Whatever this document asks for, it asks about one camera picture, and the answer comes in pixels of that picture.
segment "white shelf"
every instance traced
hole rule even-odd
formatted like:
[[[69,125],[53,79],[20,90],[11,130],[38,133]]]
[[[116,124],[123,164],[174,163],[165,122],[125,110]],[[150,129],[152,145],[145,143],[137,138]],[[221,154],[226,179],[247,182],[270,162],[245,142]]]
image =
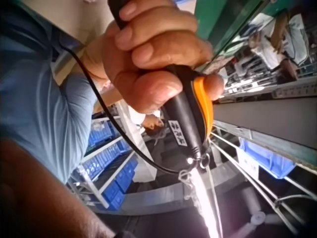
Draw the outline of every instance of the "white shelf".
[[[99,193],[102,193],[109,185],[110,183],[115,179],[115,177],[118,175],[118,173],[123,169],[123,167],[128,163],[128,161],[131,159],[131,157],[134,155],[135,151],[132,151],[130,155],[123,161],[123,163],[120,165],[120,167],[111,175],[111,177],[105,182],[105,184],[99,189]]]
[[[120,116],[114,116],[114,119],[120,119]],[[92,122],[100,122],[100,121],[105,121],[109,120],[109,118],[97,118],[97,119],[92,119]]]
[[[93,151],[92,153],[88,154],[87,156],[85,156],[83,159],[82,159],[82,163],[90,160],[92,157],[98,155],[100,152],[104,151],[106,148],[110,147],[111,145],[114,145],[115,143],[117,143],[118,141],[120,141],[122,139],[122,136],[110,141],[108,144],[104,145],[103,147]]]

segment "fan blade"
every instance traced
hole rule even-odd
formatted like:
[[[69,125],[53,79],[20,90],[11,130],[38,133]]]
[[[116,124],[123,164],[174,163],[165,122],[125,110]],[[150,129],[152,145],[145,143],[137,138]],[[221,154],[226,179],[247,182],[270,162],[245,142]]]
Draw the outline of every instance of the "fan blade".
[[[265,217],[265,224],[268,225],[283,225],[284,222],[277,214],[267,214]]]
[[[251,215],[261,210],[260,202],[253,187],[248,187],[242,190],[242,195]]]
[[[257,226],[247,223],[243,227],[241,227],[238,231],[236,231],[235,234],[233,234],[230,238],[245,238],[247,237],[251,232],[253,232],[256,229]]]

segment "orange and black tool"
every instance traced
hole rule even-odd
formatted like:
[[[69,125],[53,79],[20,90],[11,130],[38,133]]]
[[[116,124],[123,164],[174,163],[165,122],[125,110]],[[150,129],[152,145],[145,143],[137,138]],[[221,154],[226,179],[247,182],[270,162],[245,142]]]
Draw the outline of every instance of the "orange and black tool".
[[[129,0],[108,0],[111,13],[120,29],[127,22],[119,17]],[[204,154],[203,143],[210,135],[213,121],[212,103],[204,90],[204,75],[185,65],[169,65],[164,70],[175,74],[183,91],[163,106],[165,119],[182,152],[194,159]]]

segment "power cord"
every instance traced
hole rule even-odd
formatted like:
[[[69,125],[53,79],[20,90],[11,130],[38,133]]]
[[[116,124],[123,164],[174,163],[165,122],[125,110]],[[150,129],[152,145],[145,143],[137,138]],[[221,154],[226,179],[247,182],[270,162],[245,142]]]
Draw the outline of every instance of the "power cord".
[[[92,78],[90,77],[88,71],[86,70],[84,64],[80,61],[80,59],[78,58],[78,56],[69,48],[63,46],[60,43],[60,47],[64,50],[66,50],[67,52],[69,52],[74,59],[77,61],[77,63],[79,64],[79,66],[81,67],[81,69],[84,72],[84,75],[87,77],[87,80],[90,84],[90,86],[92,87],[101,107],[103,108],[104,112],[106,113],[106,115],[108,116],[109,120],[111,121],[111,123],[114,125],[114,127],[117,129],[117,131],[121,134],[121,136],[123,137],[123,139],[129,144],[129,146],[143,159],[145,160],[148,164],[150,164],[151,166],[153,166],[154,168],[165,172],[167,174],[172,174],[172,175],[179,175],[179,171],[176,170],[171,170],[171,169],[167,169],[161,165],[158,165],[157,163],[155,163],[154,161],[150,160],[131,140],[130,138],[125,134],[125,132],[121,129],[121,127],[119,126],[119,124],[116,122],[116,120],[114,119],[114,117],[111,115],[110,111],[108,110],[108,108],[106,107],[100,93],[98,92]]]

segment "white label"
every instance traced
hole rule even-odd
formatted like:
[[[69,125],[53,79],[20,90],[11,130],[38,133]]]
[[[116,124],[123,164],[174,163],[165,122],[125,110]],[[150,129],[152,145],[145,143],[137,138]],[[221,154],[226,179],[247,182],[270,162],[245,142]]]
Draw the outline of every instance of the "white label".
[[[259,179],[259,164],[243,150],[237,149],[237,155],[240,166],[247,172],[251,177]]]
[[[181,146],[187,146],[187,142],[185,140],[185,137],[183,135],[183,132],[179,126],[178,121],[176,120],[169,120],[168,121],[170,128],[172,129],[172,132],[177,140],[177,143]]]

